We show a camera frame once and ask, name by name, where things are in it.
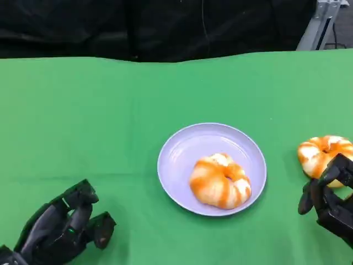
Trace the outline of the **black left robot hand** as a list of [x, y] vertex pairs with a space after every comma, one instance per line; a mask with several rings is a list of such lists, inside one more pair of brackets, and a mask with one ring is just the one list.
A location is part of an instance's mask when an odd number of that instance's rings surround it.
[[14, 252], [27, 264], [67, 264], [91, 242], [105, 249], [116, 222], [107, 211], [91, 216], [98, 201], [87, 179], [68, 188], [26, 222]]

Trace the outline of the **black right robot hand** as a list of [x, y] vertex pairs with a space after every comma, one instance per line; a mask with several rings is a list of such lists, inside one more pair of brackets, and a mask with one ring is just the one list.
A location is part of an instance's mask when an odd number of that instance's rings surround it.
[[334, 180], [352, 188], [352, 161], [341, 153], [328, 163], [318, 179], [303, 186], [298, 213], [304, 215], [315, 208], [317, 223], [352, 247], [352, 195], [345, 199], [337, 196], [328, 187]]

